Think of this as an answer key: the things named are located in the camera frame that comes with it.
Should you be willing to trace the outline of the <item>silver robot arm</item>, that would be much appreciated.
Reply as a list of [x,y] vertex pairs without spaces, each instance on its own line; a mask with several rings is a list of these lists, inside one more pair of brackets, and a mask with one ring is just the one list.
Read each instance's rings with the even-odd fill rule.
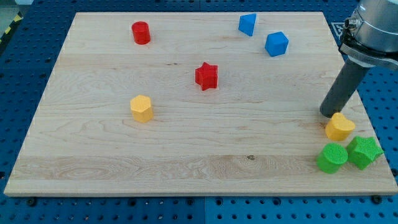
[[360,0],[345,19],[339,51],[364,67],[397,70],[397,1]]

